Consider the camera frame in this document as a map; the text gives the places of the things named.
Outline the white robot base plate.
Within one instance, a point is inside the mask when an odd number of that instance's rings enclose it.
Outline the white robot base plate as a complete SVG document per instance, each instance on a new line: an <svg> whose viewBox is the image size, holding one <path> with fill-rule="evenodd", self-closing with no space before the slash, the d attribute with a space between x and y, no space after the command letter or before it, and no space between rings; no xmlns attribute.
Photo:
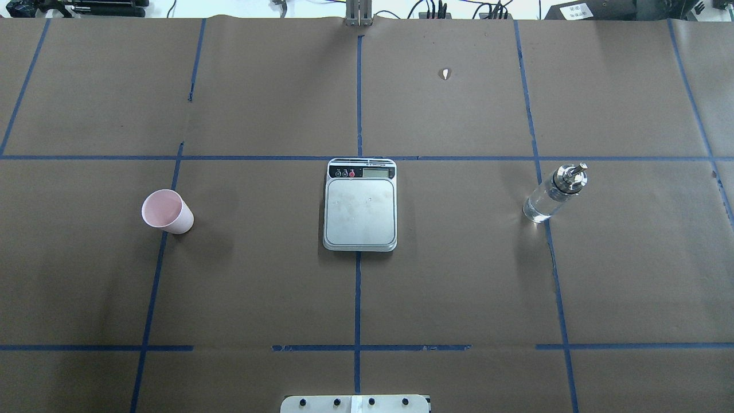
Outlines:
<svg viewBox="0 0 734 413"><path fill-rule="evenodd" d="M291 395L280 412L431 412L430 397L419 394Z"/></svg>

